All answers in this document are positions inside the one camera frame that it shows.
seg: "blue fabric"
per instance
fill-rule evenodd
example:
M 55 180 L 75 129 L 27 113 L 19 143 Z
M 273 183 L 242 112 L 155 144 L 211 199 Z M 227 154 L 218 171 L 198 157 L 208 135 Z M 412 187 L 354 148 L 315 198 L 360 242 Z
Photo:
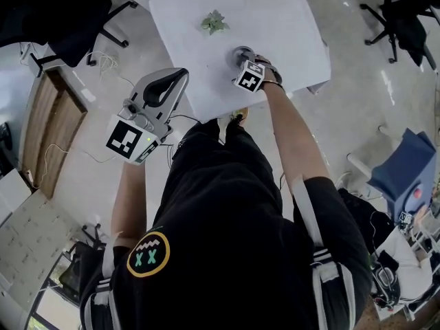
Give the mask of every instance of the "blue fabric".
M 397 150 L 382 165 L 373 169 L 368 184 L 383 193 L 395 223 L 404 211 L 408 196 L 418 184 L 423 184 L 422 196 L 417 208 L 409 213 L 415 214 L 424 204 L 429 205 L 436 157 L 436 149 L 424 132 L 416 135 L 406 129 Z

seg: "tiled floor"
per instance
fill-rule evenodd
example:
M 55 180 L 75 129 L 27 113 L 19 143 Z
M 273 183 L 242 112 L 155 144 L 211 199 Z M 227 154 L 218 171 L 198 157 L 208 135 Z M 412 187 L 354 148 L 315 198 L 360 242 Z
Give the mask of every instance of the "tiled floor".
M 379 164 L 389 153 L 391 143 L 380 137 L 377 127 L 386 124 L 392 131 L 402 133 L 406 127 L 426 131 L 434 139 L 434 101 L 436 76 L 427 64 L 418 68 L 407 53 L 399 50 L 399 62 L 388 63 L 392 56 L 386 39 L 374 46 L 364 45 L 380 32 L 381 27 L 371 15 L 359 9 L 359 3 L 376 8 L 382 0 L 308 0 L 323 39 L 330 47 L 332 79 L 314 96 L 307 90 L 295 93 L 297 106 L 312 130 L 334 179 L 350 168 L 347 153 L 355 151 L 369 164 Z M 421 17 L 428 36 L 428 47 L 440 63 L 440 26 L 434 20 Z M 111 32 L 126 36 L 130 46 L 120 49 L 99 37 L 95 50 L 118 59 L 118 72 L 131 82 L 165 67 L 172 67 L 154 22 L 146 10 L 127 9 L 108 25 Z M 75 68 L 76 76 L 63 68 L 72 87 L 80 94 L 84 86 L 96 97 L 85 103 L 89 114 L 85 118 L 67 156 L 57 185 L 55 199 L 80 222 L 99 219 L 104 230 L 109 229 L 111 211 L 118 188 L 122 162 L 94 162 L 81 151 L 105 160 L 111 154 L 104 148 L 104 134 L 112 113 L 119 110 L 131 86 L 108 71 L 100 79 L 98 67 L 82 62 Z M 191 109 L 183 99 L 178 113 L 190 115 Z M 175 128 L 167 142 L 178 143 L 193 121 L 174 119 Z M 281 173 L 281 163 L 273 136 L 267 104 L 251 108 L 245 128 L 274 168 L 275 180 Z M 168 174 L 166 148 L 157 149 L 146 163 L 148 226 L 160 204 Z M 292 215 L 292 200 L 284 187 L 285 216 Z

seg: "white cube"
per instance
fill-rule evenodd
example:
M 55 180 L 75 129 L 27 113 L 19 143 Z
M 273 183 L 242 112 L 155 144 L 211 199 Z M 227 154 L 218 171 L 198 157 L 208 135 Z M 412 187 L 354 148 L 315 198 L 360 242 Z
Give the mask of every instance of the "white cube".
M 256 93 L 264 81 L 265 67 L 247 60 L 234 84 L 251 93 Z

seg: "smiley face logo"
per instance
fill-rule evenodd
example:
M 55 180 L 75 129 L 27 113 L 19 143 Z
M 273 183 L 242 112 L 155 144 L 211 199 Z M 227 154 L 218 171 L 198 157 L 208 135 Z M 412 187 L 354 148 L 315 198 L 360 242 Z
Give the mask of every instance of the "smiley face logo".
M 161 232 L 149 232 L 131 251 L 126 267 L 137 278 L 160 272 L 170 258 L 170 243 Z

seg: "yellow circle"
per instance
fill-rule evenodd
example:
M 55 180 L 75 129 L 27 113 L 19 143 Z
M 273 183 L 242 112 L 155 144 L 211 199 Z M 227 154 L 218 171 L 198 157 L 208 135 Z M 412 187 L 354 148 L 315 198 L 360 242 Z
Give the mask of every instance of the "yellow circle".
M 150 272 L 145 272 L 143 274 L 139 274 L 138 272 L 135 272 L 130 266 L 131 255 L 136 250 L 136 248 L 141 244 L 141 242 L 143 240 L 145 240 L 146 237 L 151 236 L 152 234 L 155 234 L 155 235 L 161 237 L 162 240 L 165 242 L 165 258 L 160 263 L 160 265 L 158 265 L 155 269 L 151 270 Z M 136 247 L 131 251 L 128 259 L 126 260 L 126 268 L 130 271 L 130 273 L 132 273 L 132 275 L 136 276 L 137 278 L 144 278 L 147 276 L 154 275 L 154 274 L 160 272 L 162 269 L 164 269 L 164 266 L 167 264 L 169 258 L 170 258 L 170 243 L 168 242 L 168 239 L 161 232 L 153 231 L 153 232 L 146 234 L 139 242 L 137 242 Z

